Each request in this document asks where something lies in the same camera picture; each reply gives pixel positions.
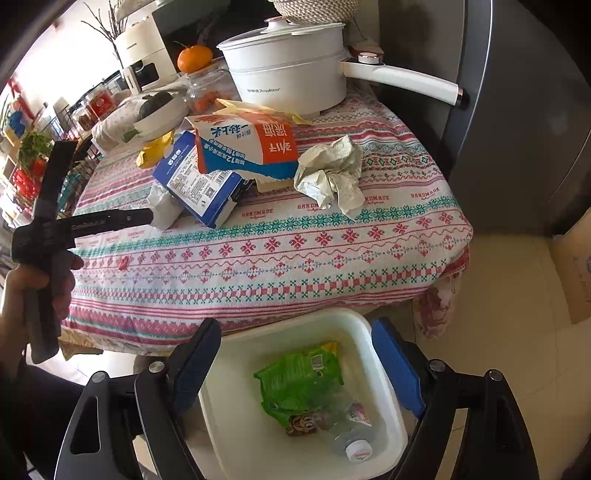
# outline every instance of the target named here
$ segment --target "white electric pot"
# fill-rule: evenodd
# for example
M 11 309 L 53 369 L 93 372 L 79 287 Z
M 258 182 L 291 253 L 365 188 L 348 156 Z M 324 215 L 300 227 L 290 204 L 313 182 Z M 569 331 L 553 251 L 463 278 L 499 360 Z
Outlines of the white electric pot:
M 217 46 L 244 102 L 300 115 L 316 113 L 345 98 L 346 77 L 394 85 L 451 105 L 462 98 L 455 83 L 384 65 L 374 54 L 347 60 L 343 23 L 294 25 L 287 17 L 267 22 L 267 28 Z

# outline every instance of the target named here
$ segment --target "crumpled tissue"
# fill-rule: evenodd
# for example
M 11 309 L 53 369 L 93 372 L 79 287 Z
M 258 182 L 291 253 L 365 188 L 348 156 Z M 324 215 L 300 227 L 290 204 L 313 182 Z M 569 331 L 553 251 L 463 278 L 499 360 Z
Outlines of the crumpled tissue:
M 314 145 L 298 159 L 294 187 L 318 203 L 325 210 L 338 197 L 344 215 L 354 220 L 365 203 L 359 189 L 363 151 L 348 135 L 330 145 Z

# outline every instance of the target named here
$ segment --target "plastic bottle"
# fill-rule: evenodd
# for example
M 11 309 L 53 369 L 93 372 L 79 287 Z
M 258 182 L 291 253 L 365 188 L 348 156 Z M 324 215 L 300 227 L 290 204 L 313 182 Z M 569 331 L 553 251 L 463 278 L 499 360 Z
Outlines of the plastic bottle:
M 375 430 L 361 403 L 341 388 L 318 422 L 319 431 L 332 443 L 335 454 L 361 463 L 373 454 Z

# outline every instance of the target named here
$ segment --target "green snack bag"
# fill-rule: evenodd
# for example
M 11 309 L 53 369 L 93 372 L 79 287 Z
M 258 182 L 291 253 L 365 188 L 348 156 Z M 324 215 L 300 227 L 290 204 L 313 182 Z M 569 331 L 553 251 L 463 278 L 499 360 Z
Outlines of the green snack bag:
M 289 353 L 256 372 L 265 412 L 287 428 L 290 416 L 322 409 L 343 385 L 337 347 L 337 342 L 329 342 Z

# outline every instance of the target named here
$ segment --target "trash bin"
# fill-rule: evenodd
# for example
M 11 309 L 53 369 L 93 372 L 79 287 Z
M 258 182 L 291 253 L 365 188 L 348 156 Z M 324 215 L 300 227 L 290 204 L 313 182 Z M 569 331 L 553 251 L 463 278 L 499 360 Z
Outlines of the trash bin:
M 253 377 L 286 353 L 330 340 L 339 343 L 345 388 L 376 428 L 374 454 L 362 463 L 335 455 L 321 435 L 287 436 L 262 409 L 260 383 Z M 319 310 L 224 337 L 199 400 L 228 480 L 365 480 L 392 469 L 408 440 L 394 390 L 372 346 L 371 327 L 349 309 Z

